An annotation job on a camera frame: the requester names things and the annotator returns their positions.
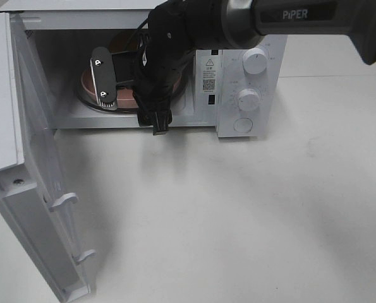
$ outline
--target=microwave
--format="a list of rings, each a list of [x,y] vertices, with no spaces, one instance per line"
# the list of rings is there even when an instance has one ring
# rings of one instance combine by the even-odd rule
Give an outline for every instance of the microwave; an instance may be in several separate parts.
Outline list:
[[[57,129],[139,128],[135,101],[94,106],[88,64],[98,46],[122,48],[161,0],[10,0],[0,8],[0,213],[56,297],[90,292],[83,249],[54,142]],[[247,50],[198,50],[172,104],[172,128],[263,136],[286,46],[269,35]]]

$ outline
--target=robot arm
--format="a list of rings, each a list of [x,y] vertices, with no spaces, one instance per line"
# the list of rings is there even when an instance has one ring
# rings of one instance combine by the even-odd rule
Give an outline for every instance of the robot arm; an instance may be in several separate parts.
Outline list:
[[[94,62],[111,55],[99,48],[91,66],[96,92],[133,89],[139,123],[153,125],[154,134],[168,131],[173,86],[197,49],[249,49],[268,34],[341,34],[365,63],[376,62],[376,0],[168,0],[148,24],[150,40],[138,51],[115,54],[102,67]],[[111,95],[98,93],[98,103],[115,107]]]

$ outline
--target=qr code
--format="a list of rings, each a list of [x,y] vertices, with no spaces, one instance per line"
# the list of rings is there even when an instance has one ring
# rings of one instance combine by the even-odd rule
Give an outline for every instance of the qr code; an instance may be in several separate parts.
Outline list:
[[[215,79],[203,80],[203,90],[215,90]]]

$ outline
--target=screw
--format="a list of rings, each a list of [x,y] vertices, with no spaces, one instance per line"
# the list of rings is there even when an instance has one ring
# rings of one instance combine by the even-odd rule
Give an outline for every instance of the screw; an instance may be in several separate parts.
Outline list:
[[[22,179],[17,179],[17,180],[15,180],[15,181],[13,181],[13,184],[14,184],[14,185],[17,185],[17,186],[19,186],[19,185],[24,185],[24,183],[25,183],[25,181],[22,180]]]

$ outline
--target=white table surface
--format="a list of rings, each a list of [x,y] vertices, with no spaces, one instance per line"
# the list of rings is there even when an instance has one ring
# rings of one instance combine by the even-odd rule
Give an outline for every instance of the white table surface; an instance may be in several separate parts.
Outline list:
[[[376,65],[295,36],[281,76],[263,139],[58,132],[98,252],[78,302],[376,302]],[[57,302],[1,216],[0,302]]]

